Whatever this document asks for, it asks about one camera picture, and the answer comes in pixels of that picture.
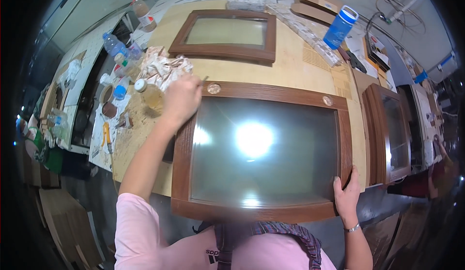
plaid scarf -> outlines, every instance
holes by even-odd
[[[203,222],[196,233],[208,228],[211,224]],[[244,224],[216,224],[213,225],[216,236],[216,246],[219,250],[218,270],[231,269],[233,250],[240,246],[246,238],[262,234],[285,234],[297,238],[297,242],[309,258],[308,268],[321,269],[321,242],[308,230],[298,224],[284,224],[280,222],[253,222]]]

pink t-shirt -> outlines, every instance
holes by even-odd
[[[210,269],[216,270],[213,227],[166,246],[156,211],[142,198],[123,193],[116,203],[115,269]],[[297,242],[280,234],[263,234],[247,239],[232,253],[232,270],[307,270],[309,260]],[[321,250],[321,268],[335,270]]]

brown wooden frame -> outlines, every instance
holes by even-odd
[[[395,171],[391,171],[391,161],[387,160],[387,152],[390,153],[391,148],[387,117],[381,95],[398,101],[402,116],[401,122],[404,124],[404,136],[408,147],[408,165]],[[388,184],[407,176],[411,172],[410,135],[408,133],[408,123],[405,121],[404,111],[400,102],[400,95],[377,84],[371,84],[363,92],[362,99],[365,105],[368,134],[370,137],[370,185]]]
[[[212,83],[221,86],[219,93],[211,94],[207,91],[207,87]],[[296,88],[227,81],[206,81],[202,95],[262,99],[334,109],[337,114],[340,141],[338,176],[341,178],[342,185],[347,183],[352,169],[352,137],[345,98]],[[324,99],[326,97],[333,101],[332,105],[325,104]],[[332,218],[337,215],[334,203],[331,201],[289,206],[267,206],[254,209],[230,209],[211,202],[191,200],[191,160],[195,123],[196,114],[184,124],[176,136],[171,186],[171,211],[173,214],[211,222],[235,218],[243,220],[244,215],[247,215],[247,218],[252,220],[280,221],[284,223],[309,222]]]
[[[197,17],[200,15],[241,16],[267,20],[264,49],[228,44],[183,44],[194,26]],[[268,13],[242,10],[194,10],[182,25],[168,52],[173,55],[209,55],[273,63],[276,55],[276,16]]]

frosted glass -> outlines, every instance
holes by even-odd
[[[184,44],[230,44],[264,49],[267,21],[264,19],[199,16]]]
[[[335,110],[204,97],[197,113],[191,198],[243,207],[333,200]]]
[[[388,96],[381,96],[387,117],[389,145],[391,147],[391,170],[408,166],[408,140],[405,139],[405,126],[402,122],[400,103]]]

metal bracelet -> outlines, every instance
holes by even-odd
[[[344,229],[344,232],[346,232],[346,233],[352,233],[352,232],[356,231],[359,227],[360,227],[360,223],[357,223],[357,224],[355,225],[355,227],[353,227],[353,228],[351,228],[351,229]]]

